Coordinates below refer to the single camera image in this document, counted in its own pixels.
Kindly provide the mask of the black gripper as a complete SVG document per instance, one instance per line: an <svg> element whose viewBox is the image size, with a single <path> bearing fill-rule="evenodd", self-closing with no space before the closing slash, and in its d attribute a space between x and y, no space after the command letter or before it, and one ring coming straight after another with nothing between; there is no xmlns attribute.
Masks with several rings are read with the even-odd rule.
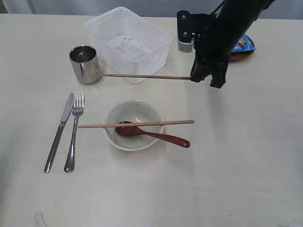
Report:
<svg viewBox="0 0 303 227"><path fill-rule="evenodd" d="M221 88L226 83L229 62L218 60L230 57L232 48L259 15L259 9L222 9L218 14L194 14L195 59L190 80L199 83L211 74L210 86Z"/></svg>

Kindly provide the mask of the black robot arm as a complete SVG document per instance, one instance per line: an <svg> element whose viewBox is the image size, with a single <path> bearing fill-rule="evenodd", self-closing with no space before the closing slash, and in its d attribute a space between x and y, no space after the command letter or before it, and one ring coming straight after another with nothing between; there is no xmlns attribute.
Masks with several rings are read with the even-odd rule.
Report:
<svg viewBox="0 0 303 227"><path fill-rule="evenodd" d="M211 75L210 86L221 88L226 82L232 49L271 3L270 0L225 0L218 15L197 20L191 81L200 82Z"/></svg>

